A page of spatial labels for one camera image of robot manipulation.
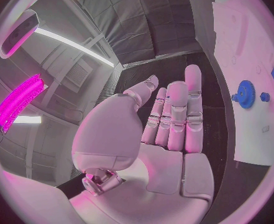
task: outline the blue gear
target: blue gear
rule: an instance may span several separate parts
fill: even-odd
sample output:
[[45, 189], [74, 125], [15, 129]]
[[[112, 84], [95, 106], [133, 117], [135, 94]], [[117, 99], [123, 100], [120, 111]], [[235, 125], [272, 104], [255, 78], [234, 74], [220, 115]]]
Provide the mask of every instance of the blue gear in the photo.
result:
[[237, 98], [240, 106], [249, 109], [255, 102], [256, 92], [252, 82], [242, 81], [238, 87]]

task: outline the black floor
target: black floor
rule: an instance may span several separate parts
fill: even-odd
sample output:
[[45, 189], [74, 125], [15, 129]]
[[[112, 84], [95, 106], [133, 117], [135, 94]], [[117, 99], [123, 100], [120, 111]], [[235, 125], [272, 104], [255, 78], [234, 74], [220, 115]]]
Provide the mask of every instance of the black floor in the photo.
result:
[[203, 153], [208, 157], [213, 171], [215, 181], [214, 197], [216, 197], [225, 170], [228, 131], [220, 87], [205, 54], [203, 52], [187, 54], [124, 70], [119, 78], [115, 93], [122, 93], [127, 88], [147, 79], [151, 75], [156, 75], [159, 78], [159, 87], [153, 92], [148, 102], [138, 110], [138, 116], [144, 128], [158, 89], [161, 87], [166, 88], [173, 81], [184, 81], [184, 70], [190, 64], [198, 65], [202, 72]]

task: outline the fluorescent light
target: fluorescent light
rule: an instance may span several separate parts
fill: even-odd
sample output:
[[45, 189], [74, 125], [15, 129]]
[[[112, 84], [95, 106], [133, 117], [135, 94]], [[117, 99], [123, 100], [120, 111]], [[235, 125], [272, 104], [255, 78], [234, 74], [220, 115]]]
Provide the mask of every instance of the fluorescent light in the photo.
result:
[[18, 116], [14, 123], [41, 123], [41, 116]]
[[66, 44], [68, 44], [68, 45], [70, 45], [72, 47], [75, 47], [75, 48], [77, 48], [77, 49], [79, 49], [79, 50], [81, 50], [81, 51], [83, 51], [83, 52], [85, 52], [85, 53], [93, 56], [94, 58], [96, 58], [96, 59], [98, 59], [98, 60], [100, 60], [100, 61], [108, 64], [109, 66], [114, 67], [114, 64], [112, 62], [110, 62], [107, 59], [101, 57], [100, 55], [97, 55], [95, 52], [90, 51], [89, 49], [87, 49], [87, 48], [85, 48], [85, 47], [83, 47], [83, 46], [81, 46], [81, 45], [79, 45], [79, 44], [77, 44], [77, 43], [75, 43], [75, 42], [73, 42], [73, 41], [71, 41], [69, 39], [66, 39], [65, 37], [62, 37], [62, 36], [57, 35], [57, 34], [55, 34], [53, 32], [41, 29], [39, 27], [35, 30], [35, 32], [39, 33], [39, 34], [42, 34], [42, 35], [45, 35], [45, 36], [48, 36], [48, 37], [51, 37], [51, 38], [56, 39], [58, 41], [61, 41], [63, 43], [66, 43]]

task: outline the air vent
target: air vent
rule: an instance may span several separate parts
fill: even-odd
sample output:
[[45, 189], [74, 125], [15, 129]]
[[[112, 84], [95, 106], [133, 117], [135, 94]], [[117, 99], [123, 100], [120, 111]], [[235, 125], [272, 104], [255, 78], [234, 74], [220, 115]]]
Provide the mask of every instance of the air vent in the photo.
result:
[[78, 87], [81, 87], [91, 71], [92, 68], [87, 65], [84, 60], [80, 59], [66, 74], [66, 78], [68, 78]]

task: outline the pink glowing strip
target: pink glowing strip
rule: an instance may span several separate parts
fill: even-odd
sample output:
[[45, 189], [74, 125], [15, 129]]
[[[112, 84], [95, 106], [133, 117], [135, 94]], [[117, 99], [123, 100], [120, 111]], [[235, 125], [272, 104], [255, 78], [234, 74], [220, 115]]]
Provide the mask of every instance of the pink glowing strip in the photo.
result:
[[27, 81], [25, 81], [18, 88], [16, 88], [0, 105], [0, 114], [13, 100], [16, 99], [16, 97], [18, 97], [23, 92], [24, 89], [30, 87], [39, 79], [40, 79], [40, 74], [37, 74], [31, 77], [30, 79], [28, 79]]
[[26, 100], [23, 101], [23, 103], [11, 114], [11, 116], [8, 118], [7, 122], [3, 126], [2, 130], [4, 133], [7, 133], [12, 123], [15, 121], [15, 119], [18, 117], [18, 115], [29, 105], [31, 101], [33, 101], [40, 93], [42, 93], [45, 90], [45, 87], [43, 84], [35, 88], [26, 98]]
[[29, 87], [23, 87], [18, 92], [18, 95], [4, 108], [4, 110], [0, 114], [0, 125], [4, 126], [5, 122], [9, 119], [10, 115], [14, 110], [31, 95], [37, 88], [43, 87], [44, 83], [41, 79], [35, 81]]

